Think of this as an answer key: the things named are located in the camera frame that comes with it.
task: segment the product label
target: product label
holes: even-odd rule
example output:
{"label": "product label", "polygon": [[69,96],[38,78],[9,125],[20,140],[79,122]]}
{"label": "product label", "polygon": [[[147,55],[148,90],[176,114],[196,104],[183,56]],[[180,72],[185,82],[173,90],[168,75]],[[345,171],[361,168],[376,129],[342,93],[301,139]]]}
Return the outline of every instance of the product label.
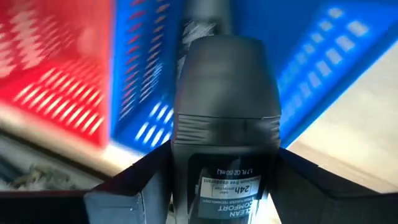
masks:
{"label": "product label", "polygon": [[265,187],[262,156],[196,154],[189,160],[188,211],[190,224],[205,220],[240,219],[256,212]]}
{"label": "product label", "polygon": [[188,19],[184,21],[182,26],[183,32],[181,46],[178,52],[177,80],[180,78],[182,67],[185,63],[185,56],[189,51],[191,43],[200,37],[218,34],[217,26],[217,23],[213,21],[201,21],[194,19]]}

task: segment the blue plastic basket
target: blue plastic basket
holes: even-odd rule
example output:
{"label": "blue plastic basket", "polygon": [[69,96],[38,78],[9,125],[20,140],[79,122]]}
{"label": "blue plastic basket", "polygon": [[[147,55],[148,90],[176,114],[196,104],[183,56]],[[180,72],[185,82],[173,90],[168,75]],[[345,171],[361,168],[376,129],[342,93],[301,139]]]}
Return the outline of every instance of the blue plastic basket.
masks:
{"label": "blue plastic basket", "polygon": [[[182,0],[118,0],[111,136],[148,153],[172,135]],[[287,147],[398,36],[398,3],[234,3],[238,35],[263,40],[280,89]]]}

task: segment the plastic crate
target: plastic crate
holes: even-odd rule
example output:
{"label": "plastic crate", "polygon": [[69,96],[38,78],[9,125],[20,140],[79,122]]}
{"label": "plastic crate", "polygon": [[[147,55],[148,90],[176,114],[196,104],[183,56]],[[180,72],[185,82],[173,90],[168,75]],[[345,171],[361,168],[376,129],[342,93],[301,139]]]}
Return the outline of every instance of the plastic crate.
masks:
{"label": "plastic crate", "polygon": [[104,147],[111,6],[109,0],[0,1],[2,107]]}
{"label": "plastic crate", "polygon": [[[117,1],[111,135],[142,153],[171,136],[172,75],[182,3]],[[264,41],[266,63],[277,77],[283,147],[327,109],[398,34],[398,3],[393,0],[339,4],[236,0],[233,5],[235,33]]]}

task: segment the black deodorant bottle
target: black deodorant bottle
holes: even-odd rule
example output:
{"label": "black deodorant bottle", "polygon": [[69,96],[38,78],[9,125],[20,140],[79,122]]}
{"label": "black deodorant bottle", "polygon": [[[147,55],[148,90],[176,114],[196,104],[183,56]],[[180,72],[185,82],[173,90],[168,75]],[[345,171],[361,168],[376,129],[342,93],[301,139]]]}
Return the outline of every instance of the black deodorant bottle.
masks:
{"label": "black deodorant bottle", "polygon": [[177,81],[192,41],[200,37],[220,34],[232,34],[230,0],[185,1],[177,59]]}
{"label": "black deodorant bottle", "polygon": [[177,224],[252,223],[279,148],[277,85],[261,41],[195,40],[175,102]]}

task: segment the red plastic basket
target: red plastic basket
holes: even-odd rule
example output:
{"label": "red plastic basket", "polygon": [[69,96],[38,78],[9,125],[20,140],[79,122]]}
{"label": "red plastic basket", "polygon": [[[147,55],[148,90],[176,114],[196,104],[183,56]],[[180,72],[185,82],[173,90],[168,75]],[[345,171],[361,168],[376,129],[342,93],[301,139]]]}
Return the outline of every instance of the red plastic basket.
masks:
{"label": "red plastic basket", "polygon": [[0,102],[105,146],[111,9],[109,0],[0,1]]}

